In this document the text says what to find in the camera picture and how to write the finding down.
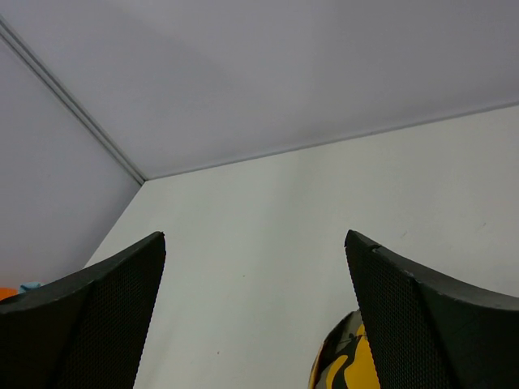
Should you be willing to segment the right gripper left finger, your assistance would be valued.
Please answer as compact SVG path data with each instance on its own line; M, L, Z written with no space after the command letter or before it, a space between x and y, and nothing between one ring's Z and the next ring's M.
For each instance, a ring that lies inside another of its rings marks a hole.
M1 302L3 388L132 388L165 267L155 232Z

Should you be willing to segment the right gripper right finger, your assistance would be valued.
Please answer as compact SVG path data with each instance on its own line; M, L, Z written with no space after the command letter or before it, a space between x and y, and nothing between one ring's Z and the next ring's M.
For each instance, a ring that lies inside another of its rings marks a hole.
M382 388L516 388L518 299L350 230L345 255Z

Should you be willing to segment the camouflage trousers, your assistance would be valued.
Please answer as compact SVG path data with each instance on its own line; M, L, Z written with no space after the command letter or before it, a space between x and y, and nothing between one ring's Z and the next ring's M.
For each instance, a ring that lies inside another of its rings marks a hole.
M359 310L347 314L328 333L312 365L308 387L310 389L380 387Z

